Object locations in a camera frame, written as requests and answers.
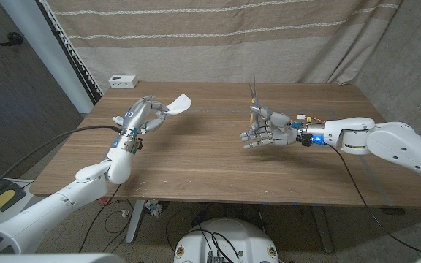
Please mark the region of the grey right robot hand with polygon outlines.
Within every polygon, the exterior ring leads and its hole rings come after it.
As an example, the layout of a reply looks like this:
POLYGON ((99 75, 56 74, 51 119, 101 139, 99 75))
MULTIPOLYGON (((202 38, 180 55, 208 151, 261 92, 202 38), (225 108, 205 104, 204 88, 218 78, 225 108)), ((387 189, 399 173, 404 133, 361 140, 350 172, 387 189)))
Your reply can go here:
POLYGON ((268 107, 253 103, 250 106, 250 127, 240 134, 242 141, 250 141, 244 149, 263 145, 291 145, 300 142, 309 147, 324 145, 324 124, 292 121, 283 113, 273 112, 268 107))

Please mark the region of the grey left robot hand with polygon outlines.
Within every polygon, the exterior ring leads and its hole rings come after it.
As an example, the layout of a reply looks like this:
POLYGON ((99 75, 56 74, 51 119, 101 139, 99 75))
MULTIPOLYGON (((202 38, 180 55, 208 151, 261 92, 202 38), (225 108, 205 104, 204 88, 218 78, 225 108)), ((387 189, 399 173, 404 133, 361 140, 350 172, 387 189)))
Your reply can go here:
POLYGON ((162 125, 170 109, 154 98, 153 95, 145 96, 134 103, 123 117, 113 117, 121 131, 113 141, 112 148, 136 153, 143 146, 143 140, 137 137, 138 134, 155 131, 162 125))

